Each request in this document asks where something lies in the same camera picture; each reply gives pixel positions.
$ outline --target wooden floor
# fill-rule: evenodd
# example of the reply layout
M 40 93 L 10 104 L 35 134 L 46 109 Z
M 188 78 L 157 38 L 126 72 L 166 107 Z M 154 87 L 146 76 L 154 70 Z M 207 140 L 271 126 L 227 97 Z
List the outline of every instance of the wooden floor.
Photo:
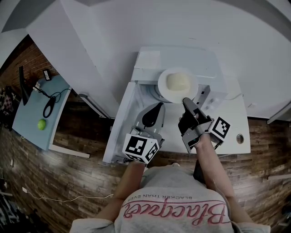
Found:
M 79 198 L 73 202 L 37 200 L 22 191 L 25 187 L 36 197 L 67 200 L 79 195 L 106 196 L 114 192 L 125 166 L 115 167 L 102 162 L 111 120 L 100 120 L 85 106 L 66 105 L 55 144 L 89 152 L 89 159 L 43 151 L 21 139 L 16 132 L 0 129 L 0 167 L 16 202 L 23 211 L 34 208 L 54 233 L 67 233 L 77 218 L 94 218 L 106 205 L 106 199 Z M 240 205 L 257 223 L 269 224 L 273 232 L 282 219 L 281 207 L 291 193 L 291 179 L 267 181 L 271 174 L 287 173 L 291 168 L 291 131 L 287 123 L 249 120 L 251 154 L 221 158 L 233 183 Z M 14 159 L 14 168 L 10 161 Z M 178 162 L 194 169 L 196 157 L 159 152 L 151 166 Z

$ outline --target white cable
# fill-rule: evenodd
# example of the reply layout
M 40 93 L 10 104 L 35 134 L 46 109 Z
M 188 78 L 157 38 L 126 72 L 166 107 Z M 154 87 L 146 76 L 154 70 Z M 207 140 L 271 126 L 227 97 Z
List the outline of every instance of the white cable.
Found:
M 224 99 L 224 100 L 235 100 L 237 97 L 239 97 L 239 96 L 241 96 L 241 95 L 244 96 L 244 94 L 241 93 L 241 94 L 238 94 L 237 96 L 235 96 L 235 97 L 233 97 L 233 98 L 231 98 L 231 99 Z
M 27 192 L 27 193 L 29 193 L 33 198 L 36 198 L 35 196 L 33 196 L 32 193 L 30 193 L 30 192 Z M 41 199 L 49 199 L 49 200 L 51 200 L 51 201 L 56 201 L 56 202 L 72 202 L 72 201 L 74 201 L 74 200 L 76 200 L 76 199 L 78 199 L 78 198 L 100 198 L 100 199 L 105 199 L 105 198 L 108 198 L 108 197 L 110 197 L 110 196 L 112 196 L 112 195 L 113 195 L 113 194 L 110 194 L 110 195 L 108 195 L 108 196 L 106 196 L 106 197 L 86 197 L 86 196 L 78 196 L 78 197 L 74 198 L 73 200 L 67 200 L 67 201 L 55 200 L 55 199 L 46 198 L 46 197 L 41 197 L 41 198 L 36 198 L 36 199 L 37 199 L 37 200 L 41 200 Z

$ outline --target light blue table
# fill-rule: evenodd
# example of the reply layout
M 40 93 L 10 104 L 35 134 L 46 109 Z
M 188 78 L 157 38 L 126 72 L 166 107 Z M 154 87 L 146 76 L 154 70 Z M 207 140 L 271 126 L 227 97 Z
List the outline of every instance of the light blue table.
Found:
M 20 102 L 12 128 L 22 137 L 43 150 L 51 149 L 76 156 L 89 157 L 89 154 L 76 152 L 53 145 L 55 132 L 61 113 L 71 91 L 71 87 L 60 75 L 52 77 L 51 81 L 40 79 L 39 83 L 40 89 L 45 91 L 49 96 L 55 92 L 61 92 L 67 88 L 69 90 L 62 92 L 60 100 L 55 103 L 53 111 L 48 118 L 43 117 L 43 110 L 49 101 L 49 98 L 37 91 L 32 91 L 31 96 L 25 106 L 23 105 L 23 101 Z M 46 127 L 44 130 L 39 130 L 37 127 L 40 119 L 46 120 Z

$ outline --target round hole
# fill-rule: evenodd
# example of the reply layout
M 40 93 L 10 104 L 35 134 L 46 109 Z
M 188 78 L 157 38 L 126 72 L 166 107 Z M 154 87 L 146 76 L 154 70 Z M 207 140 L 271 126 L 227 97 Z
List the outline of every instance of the round hole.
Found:
M 45 116 L 47 116 L 50 113 L 50 106 L 48 106 L 45 110 Z
M 244 140 L 245 139 L 244 139 L 244 136 L 242 134 L 238 134 L 236 136 L 236 141 L 237 141 L 238 144 L 242 144 L 244 142 Z

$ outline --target hand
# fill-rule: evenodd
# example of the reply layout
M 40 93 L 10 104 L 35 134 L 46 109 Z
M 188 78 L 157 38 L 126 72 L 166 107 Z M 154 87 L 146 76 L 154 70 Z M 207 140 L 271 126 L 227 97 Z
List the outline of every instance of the hand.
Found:
M 209 133 L 203 133 L 200 138 L 199 142 L 194 145 L 195 149 L 201 148 L 204 145 L 209 145 L 209 143 L 212 146 L 211 139 L 210 139 L 210 134 Z
M 130 162 L 130 165 L 131 166 L 135 166 L 135 167 L 139 167 L 140 169 L 144 170 L 145 169 L 145 166 L 146 164 L 145 163 L 142 163 L 142 162 L 137 162 L 137 161 L 132 161 Z

